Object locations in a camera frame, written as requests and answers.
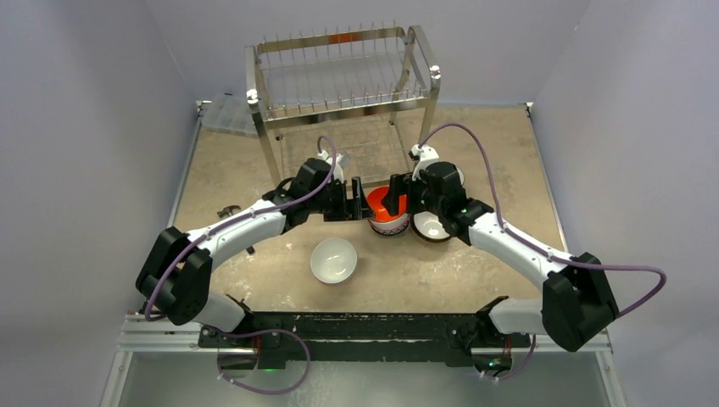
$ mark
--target plastic container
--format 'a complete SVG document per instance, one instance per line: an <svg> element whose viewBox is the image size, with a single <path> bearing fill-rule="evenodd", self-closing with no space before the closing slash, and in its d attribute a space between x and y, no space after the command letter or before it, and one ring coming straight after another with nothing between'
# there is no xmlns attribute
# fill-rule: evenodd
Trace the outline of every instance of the plastic container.
<svg viewBox="0 0 719 407"><path fill-rule="evenodd" d="M375 217L370 219L372 230L383 236L394 236L407 230L410 225L410 216L407 212L407 197L399 197L399 214L391 216L387 208L382 205L382 199L389 192L389 187L378 187L367 195L367 203L375 212Z"/></svg>
<svg viewBox="0 0 719 407"><path fill-rule="evenodd" d="M202 124L210 131L257 138L246 98L216 96L204 112Z"/></svg>

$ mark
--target red and white cup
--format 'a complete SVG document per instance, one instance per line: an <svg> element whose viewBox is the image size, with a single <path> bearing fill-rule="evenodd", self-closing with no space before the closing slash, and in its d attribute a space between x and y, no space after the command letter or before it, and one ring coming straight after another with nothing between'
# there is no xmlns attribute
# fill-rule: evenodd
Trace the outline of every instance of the red and white cup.
<svg viewBox="0 0 719 407"><path fill-rule="evenodd" d="M410 225L410 215L407 214L407 197L399 197L399 213L395 216L387 212L382 205L382 199L389 192L389 187L378 187L367 195L367 203L375 212L375 217L370 219L372 230L383 236L394 236L405 230Z"/></svg>

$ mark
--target stainless steel rack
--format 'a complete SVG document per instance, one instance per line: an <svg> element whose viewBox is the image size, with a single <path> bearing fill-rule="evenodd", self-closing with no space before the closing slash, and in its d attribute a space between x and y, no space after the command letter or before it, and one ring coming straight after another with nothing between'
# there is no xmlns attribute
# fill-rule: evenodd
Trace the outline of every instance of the stainless steel rack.
<svg viewBox="0 0 719 407"><path fill-rule="evenodd" d="M424 109L412 140L425 136L441 78L421 27L299 32L245 52L247 100L273 182L293 176L321 134L352 159L346 176L362 176L367 186L410 169L397 113Z"/></svg>

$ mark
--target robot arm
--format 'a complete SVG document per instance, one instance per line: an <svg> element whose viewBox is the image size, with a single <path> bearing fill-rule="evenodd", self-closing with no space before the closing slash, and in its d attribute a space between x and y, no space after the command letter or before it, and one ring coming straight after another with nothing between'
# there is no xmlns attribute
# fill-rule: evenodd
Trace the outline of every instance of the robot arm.
<svg viewBox="0 0 719 407"><path fill-rule="evenodd" d="M353 197L347 198L341 168L343 156L338 154L336 160L340 165L335 166L332 180L302 203L287 206L325 181L332 161L325 151L318 159L308 159L294 178L283 181L238 214L187 233L175 227L165 229L159 234L136 280L137 290L150 298L164 271L192 242L205 236L183 256L181 272L172 272L162 285L155 306L176 325L196 321L225 332L233 331L248 308L233 298L209 293L213 270L250 246L303 224L310 214L323 214L325 221L360 220L374 215L359 177L352 179ZM285 206L284 209L268 210L280 205Z"/></svg>
<svg viewBox="0 0 719 407"><path fill-rule="evenodd" d="M389 192L382 200L387 211L398 214L399 196L406 194L410 214L432 212L450 236L502 260L542 293L539 299L500 297L483 307L477 316L483 320L484 335L547 334L562 348L576 351L616 319L619 310L602 270L579 269L552 260L599 264L592 254L574 257L506 221L502 225L492 207L466 196L456 167L441 161L433 148L414 146L412 157L417 161L413 172L390 178ZM543 257L510 236L505 231L508 227L549 256Z"/></svg>

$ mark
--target ceramic bowl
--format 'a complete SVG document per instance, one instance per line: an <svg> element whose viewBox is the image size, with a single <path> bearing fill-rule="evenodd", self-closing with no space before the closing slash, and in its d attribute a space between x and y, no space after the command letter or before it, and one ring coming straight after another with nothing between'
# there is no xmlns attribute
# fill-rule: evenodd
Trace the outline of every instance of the ceramic bowl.
<svg viewBox="0 0 719 407"><path fill-rule="evenodd" d="M354 274L357 251L352 243L332 237L317 245L309 257L309 267L317 280L325 284L339 284Z"/></svg>

